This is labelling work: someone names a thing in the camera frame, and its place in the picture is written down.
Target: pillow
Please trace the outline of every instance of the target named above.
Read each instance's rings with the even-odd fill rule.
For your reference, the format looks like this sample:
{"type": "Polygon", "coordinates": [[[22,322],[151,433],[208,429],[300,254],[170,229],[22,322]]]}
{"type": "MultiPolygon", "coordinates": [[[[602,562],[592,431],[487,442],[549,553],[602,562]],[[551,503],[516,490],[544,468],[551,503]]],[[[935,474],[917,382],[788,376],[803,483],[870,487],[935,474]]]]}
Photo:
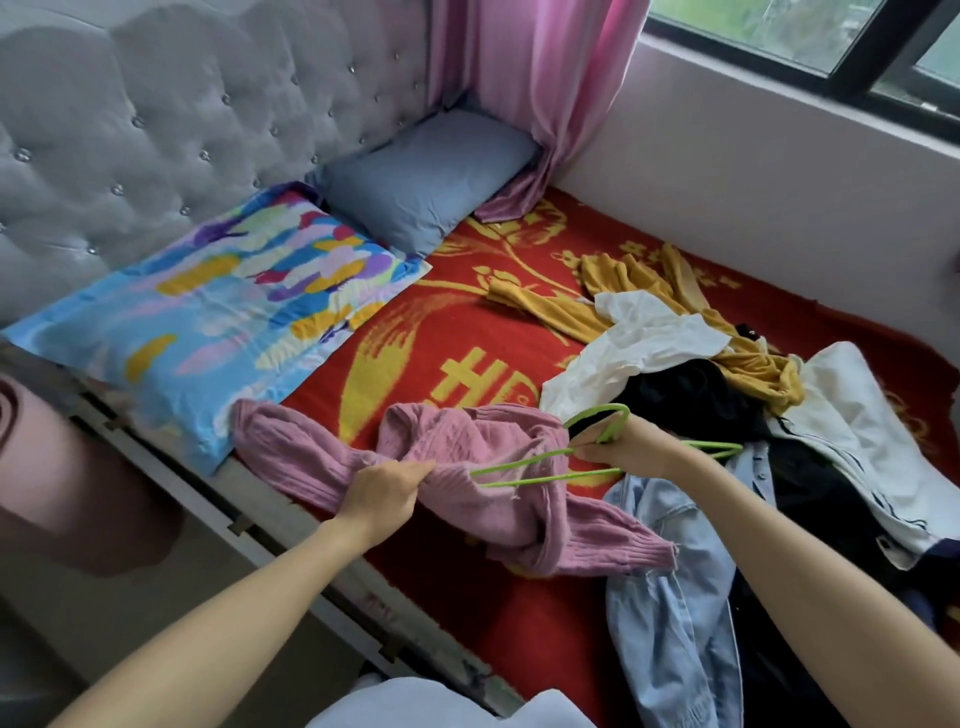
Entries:
{"type": "Polygon", "coordinates": [[[4,333],[132,395],[185,462],[227,457],[235,400],[281,401],[429,266],[320,211],[302,182],[264,190],[156,255],[4,333]]]}
{"type": "Polygon", "coordinates": [[[307,181],[333,214],[384,245],[426,257],[539,149],[526,132],[453,109],[369,154],[319,166],[307,181]]]}

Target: pile of clothes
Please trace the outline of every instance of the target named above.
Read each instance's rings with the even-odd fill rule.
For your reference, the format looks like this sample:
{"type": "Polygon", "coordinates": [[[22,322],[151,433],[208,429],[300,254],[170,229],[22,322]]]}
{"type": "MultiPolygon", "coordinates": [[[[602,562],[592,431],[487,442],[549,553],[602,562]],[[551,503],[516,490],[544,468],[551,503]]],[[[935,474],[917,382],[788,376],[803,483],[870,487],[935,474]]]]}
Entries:
{"type": "MultiPolygon", "coordinates": [[[[960,489],[931,466],[860,351],[833,344],[804,362],[710,308],[670,246],[664,275],[629,255],[585,256],[592,302],[545,298],[495,280],[490,298],[586,347],[544,382],[540,409],[392,407],[376,452],[348,448],[282,406],[241,401],[234,444],[268,483],[335,511],[356,470],[385,458],[435,459],[420,501],[539,576],[606,575],[608,623],[647,728],[843,726],[677,486],[628,475],[603,501],[559,481],[485,488],[471,471],[563,449],[562,422],[601,403],[692,440],[737,443],[727,469],[745,487],[900,598],[931,629],[960,584],[960,489]]],[[[566,458],[497,478],[560,476],[566,458]]]]}

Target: denim jacket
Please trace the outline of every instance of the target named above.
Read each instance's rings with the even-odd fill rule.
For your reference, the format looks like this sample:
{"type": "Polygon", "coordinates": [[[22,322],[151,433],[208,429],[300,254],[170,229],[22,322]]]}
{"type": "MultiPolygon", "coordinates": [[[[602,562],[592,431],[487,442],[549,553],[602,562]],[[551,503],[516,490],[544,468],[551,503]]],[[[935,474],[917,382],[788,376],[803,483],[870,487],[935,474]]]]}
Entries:
{"type": "MultiPolygon", "coordinates": [[[[727,470],[773,502],[766,443],[727,470]]],[[[604,500],[677,545],[677,567],[607,580],[607,624],[645,728],[740,728],[743,693],[727,597],[736,566],[707,517],[668,480],[628,476],[604,500]]]]}

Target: pink knit sweater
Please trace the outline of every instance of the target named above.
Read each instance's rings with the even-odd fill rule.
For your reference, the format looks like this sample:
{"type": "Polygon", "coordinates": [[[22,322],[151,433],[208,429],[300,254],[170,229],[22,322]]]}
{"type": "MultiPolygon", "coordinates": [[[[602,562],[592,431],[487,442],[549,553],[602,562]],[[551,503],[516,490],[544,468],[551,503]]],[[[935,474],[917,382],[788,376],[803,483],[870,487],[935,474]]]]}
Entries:
{"type": "MultiPolygon", "coordinates": [[[[578,497],[563,481],[480,488],[470,471],[567,447],[553,416],[514,404],[437,409],[395,404],[380,424],[376,452],[344,445],[301,413],[240,400],[233,442],[256,475],[294,500],[329,513],[353,475],[384,460],[436,460],[418,500],[436,515],[487,542],[487,555],[529,572],[603,575],[636,567],[673,568],[673,545],[602,500],[578,497]]],[[[486,482],[567,472],[565,457],[484,476],[486,482]]]]}

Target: gray upholstered headboard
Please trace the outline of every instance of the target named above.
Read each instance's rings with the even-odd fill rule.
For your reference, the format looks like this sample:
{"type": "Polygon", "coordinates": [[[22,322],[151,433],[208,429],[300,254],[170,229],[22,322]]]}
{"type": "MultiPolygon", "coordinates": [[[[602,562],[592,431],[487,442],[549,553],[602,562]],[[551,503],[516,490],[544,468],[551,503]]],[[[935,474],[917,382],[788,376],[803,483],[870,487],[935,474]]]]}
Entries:
{"type": "Polygon", "coordinates": [[[0,323],[426,112],[428,0],[0,0],[0,323]]]}

